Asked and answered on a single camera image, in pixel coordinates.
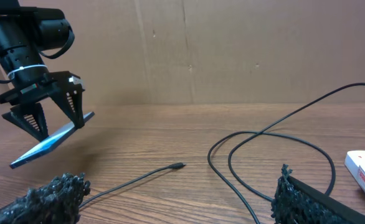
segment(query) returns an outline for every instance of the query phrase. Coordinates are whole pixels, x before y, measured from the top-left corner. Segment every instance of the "scratch on wall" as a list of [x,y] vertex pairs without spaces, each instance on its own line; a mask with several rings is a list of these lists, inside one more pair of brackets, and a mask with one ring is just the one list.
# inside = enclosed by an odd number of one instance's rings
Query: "scratch on wall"
[[143,46],[143,60],[144,60],[144,65],[145,65],[144,76],[145,76],[146,84],[149,88],[149,98],[151,100],[151,103],[153,103],[152,84],[151,84],[151,79],[149,78],[151,75],[151,67],[149,65],[148,47],[146,45],[143,17],[141,15],[140,0],[134,0],[134,5],[135,5],[136,14],[137,14],[138,25],[140,27],[140,36],[141,36],[141,42],[142,42],[142,46]]
[[189,44],[188,44],[188,33],[187,33],[187,18],[185,13],[185,3],[184,0],[181,0],[181,9],[182,9],[182,19],[184,21],[184,35],[185,35],[185,45],[187,48],[187,62],[189,64],[188,71],[190,75],[190,97],[191,97],[191,103],[195,103],[195,81],[194,81],[194,73],[192,68],[192,57],[191,57],[191,51],[189,50]]

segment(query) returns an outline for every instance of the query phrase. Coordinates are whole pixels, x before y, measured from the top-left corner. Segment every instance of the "wooden table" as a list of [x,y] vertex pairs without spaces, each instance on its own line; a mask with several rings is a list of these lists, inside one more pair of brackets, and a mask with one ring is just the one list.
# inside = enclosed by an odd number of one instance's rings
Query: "wooden table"
[[[236,194],[207,164],[209,148],[239,130],[260,130],[298,108],[296,104],[86,106],[96,116],[47,156],[15,170],[8,165],[36,144],[2,120],[0,108],[0,207],[64,172],[85,172],[92,195],[151,170],[185,162],[106,195],[82,211],[80,223],[253,223]],[[51,101],[44,105],[50,132],[68,119]],[[365,150],[365,104],[314,105],[284,121],[273,132],[303,138],[324,149],[336,166],[331,196],[365,214],[365,194],[347,168],[347,151]],[[214,155],[215,166],[243,193],[262,223],[273,223],[270,203],[233,178],[227,155],[240,140],[225,143]],[[331,177],[319,152],[287,139],[260,136],[233,156],[233,166],[246,183],[273,196],[282,164],[293,176],[325,191]]]

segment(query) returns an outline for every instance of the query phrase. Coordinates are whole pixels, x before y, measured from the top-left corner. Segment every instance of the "red label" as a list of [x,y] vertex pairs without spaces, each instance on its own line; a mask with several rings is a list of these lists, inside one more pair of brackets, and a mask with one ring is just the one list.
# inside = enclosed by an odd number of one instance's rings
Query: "red label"
[[362,178],[362,180],[365,182],[365,175],[361,170],[359,170],[359,176]]

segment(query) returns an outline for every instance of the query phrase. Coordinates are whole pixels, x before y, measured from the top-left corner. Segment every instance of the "light blue object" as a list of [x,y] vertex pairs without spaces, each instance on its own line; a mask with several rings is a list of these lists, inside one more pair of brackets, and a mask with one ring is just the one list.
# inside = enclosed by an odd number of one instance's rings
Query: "light blue object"
[[[84,123],[86,123],[93,116],[94,112],[89,112],[86,115],[84,115]],[[48,138],[46,138],[45,140],[34,146],[31,150],[27,151],[13,163],[11,163],[9,166],[12,169],[15,169],[16,167],[19,167],[23,164],[27,164],[28,162],[34,159],[37,159],[41,156],[44,156],[52,152],[61,143],[63,143],[64,140],[69,138],[69,136],[71,136],[76,130],[77,129],[75,128],[73,122],[64,125],[60,129],[58,129],[58,131],[54,132],[53,134],[48,136]]]

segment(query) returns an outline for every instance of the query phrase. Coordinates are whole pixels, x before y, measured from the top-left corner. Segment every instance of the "brown backdrop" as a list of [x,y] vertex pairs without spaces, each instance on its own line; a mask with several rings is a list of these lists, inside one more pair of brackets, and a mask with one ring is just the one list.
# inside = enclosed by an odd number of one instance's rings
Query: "brown backdrop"
[[[306,102],[365,82],[365,1],[20,0],[61,8],[76,34],[51,71],[85,103]],[[365,101],[365,89],[329,101]]]

